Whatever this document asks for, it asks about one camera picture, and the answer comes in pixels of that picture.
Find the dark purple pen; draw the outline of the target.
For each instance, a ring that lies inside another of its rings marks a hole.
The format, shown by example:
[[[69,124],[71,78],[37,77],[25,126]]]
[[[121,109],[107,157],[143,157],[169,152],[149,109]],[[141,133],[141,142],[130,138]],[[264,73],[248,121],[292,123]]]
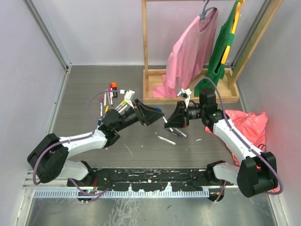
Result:
[[[167,131],[171,132],[173,135],[175,135],[175,136],[177,136],[177,137],[179,137],[179,138],[182,138],[182,135],[180,135],[180,134],[178,134],[178,133],[172,131],[171,128],[168,128]]]

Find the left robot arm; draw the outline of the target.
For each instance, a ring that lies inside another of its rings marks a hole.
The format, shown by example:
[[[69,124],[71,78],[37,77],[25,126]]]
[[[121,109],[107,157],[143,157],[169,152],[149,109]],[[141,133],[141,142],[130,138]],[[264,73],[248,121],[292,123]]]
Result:
[[[124,112],[109,110],[101,125],[89,133],[71,137],[58,137],[54,133],[46,135],[27,157],[33,169],[33,183],[46,184],[56,178],[66,178],[83,186],[92,185],[96,172],[86,161],[74,162],[71,157],[112,146],[120,138],[119,131],[137,122],[149,126],[163,117],[160,109],[135,99],[133,106]]]

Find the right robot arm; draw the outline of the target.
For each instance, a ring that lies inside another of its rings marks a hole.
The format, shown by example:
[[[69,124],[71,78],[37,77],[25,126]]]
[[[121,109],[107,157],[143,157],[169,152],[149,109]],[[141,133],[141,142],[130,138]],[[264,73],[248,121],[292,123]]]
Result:
[[[209,184],[215,186],[222,180],[230,182],[247,198],[281,187],[273,153],[263,152],[235,127],[225,111],[218,108],[212,89],[201,90],[199,103],[190,104],[190,89],[180,89],[177,95],[181,100],[165,122],[165,128],[185,128],[191,120],[201,119],[239,161],[240,166],[231,166],[224,161],[208,164],[206,179]]]

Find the white pen teal tip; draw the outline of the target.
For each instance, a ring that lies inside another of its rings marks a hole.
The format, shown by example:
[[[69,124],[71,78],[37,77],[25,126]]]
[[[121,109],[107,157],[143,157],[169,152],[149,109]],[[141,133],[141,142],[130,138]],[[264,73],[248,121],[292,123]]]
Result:
[[[174,141],[171,141],[171,140],[169,140],[169,139],[167,139],[167,138],[164,138],[164,137],[161,137],[161,136],[158,136],[158,138],[159,138],[160,140],[163,140],[163,141],[165,141],[165,142],[169,143],[169,144],[172,144],[172,145],[177,145],[177,143],[176,143],[176,142],[174,142]]]

